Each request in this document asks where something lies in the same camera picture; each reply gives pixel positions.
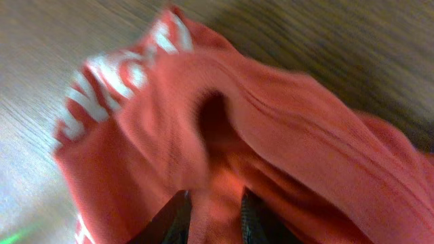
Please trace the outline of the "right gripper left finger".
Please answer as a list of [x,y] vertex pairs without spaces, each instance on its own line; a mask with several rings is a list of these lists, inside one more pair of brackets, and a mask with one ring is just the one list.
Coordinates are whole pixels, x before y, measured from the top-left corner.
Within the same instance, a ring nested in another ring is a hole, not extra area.
[[187,244],[191,210],[189,191],[178,191],[127,244]]

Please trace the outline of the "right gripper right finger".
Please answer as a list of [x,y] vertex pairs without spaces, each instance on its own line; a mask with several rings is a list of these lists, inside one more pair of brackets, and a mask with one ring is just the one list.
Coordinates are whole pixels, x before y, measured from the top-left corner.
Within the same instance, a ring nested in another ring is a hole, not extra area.
[[252,191],[245,189],[241,201],[244,244],[302,244],[302,241]]

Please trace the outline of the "red t-shirt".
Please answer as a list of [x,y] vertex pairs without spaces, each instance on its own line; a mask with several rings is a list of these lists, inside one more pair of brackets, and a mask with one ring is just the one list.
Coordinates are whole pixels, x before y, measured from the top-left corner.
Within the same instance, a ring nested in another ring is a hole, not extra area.
[[127,243],[180,190],[188,243],[243,243],[245,189],[303,243],[433,242],[433,155],[177,7],[83,63],[55,138],[76,243]]

